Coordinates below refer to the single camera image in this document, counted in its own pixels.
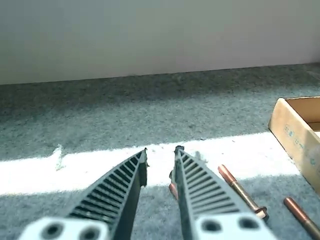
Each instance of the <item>ribbed gripper pad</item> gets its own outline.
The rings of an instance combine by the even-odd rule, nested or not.
[[[195,220],[201,215],[251,212],[246,203],[206,164],[175,148],[174,182],[178,191],[183,239],[195,239]]]
[[[103,221],[111,240],[129,240],[147,166],[146,149],[124,160],[86,190],[68,217]]]

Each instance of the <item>screw hole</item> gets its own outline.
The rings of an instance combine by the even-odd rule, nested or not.
[[[221,230],[221,225],[212,220],[207,220],[202,224],[202,229],[208,232],[217,232]]]
[[[53,240],[60,236],[63,231],[63,225],[60,223],[52,223],[42,231],[42,238],[45,240]]]
[[[80,240],[97,240],[99,238],[100,231],[98,228],[89,227],[82,231]]]
[[[239,225],[243,229],[258,229],[259,228],[259,225],[255,220],[252,220],[247,217],[240,219]]]

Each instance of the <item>bolt thread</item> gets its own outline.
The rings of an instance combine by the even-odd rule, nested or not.
[[[307,221],[311,221],[307,214],[291,197],[286,197],[283,200],[283,203],[289,209],[289,211],[296,217],[296,219],[300,221],[300,223],[304,224]]]
[[[237,182],[236,178],[231,174],[231,172],[228,170],[228,168],[226,168],[225,165],[220,165],[218,167],[218,171],[221,174],[221,176],[223,177],[223,179],[229,184],[231,185],[234,182]]]

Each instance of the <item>copper bolt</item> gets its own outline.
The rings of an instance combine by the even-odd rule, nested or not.
[[[224,165],[218,167],[218,171],[223,179],[229,184],[229,186],[245,201],[245,203],[255,212],[256,216],[260,219],[267,221],[269,215],[265,206],[258,206],[255,201],[249,196],[244,188],[238,183],[236,178]]]
[[[178,200],[178,199],[179,199],[179,197],[178,197],[178,191],[177,191],[177,188],[176,188],[175,184],[170,183],[170,185],[169,185],[169,190],[170,190],[170,192],[172,193],[172,195],[174,196],[174,198],[175,198],[176,200]]]
[[[301,223],[304,229],[310,234],[314,240],[320,240],[320,229],[302,210],[302,208],[291,197],[286,197],[283,200],[284,205],[294,215],[294,217]]]

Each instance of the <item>cardboard box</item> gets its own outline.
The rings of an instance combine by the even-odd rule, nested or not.
[[[268,127],[320,194],[320,96],[279,98]]]

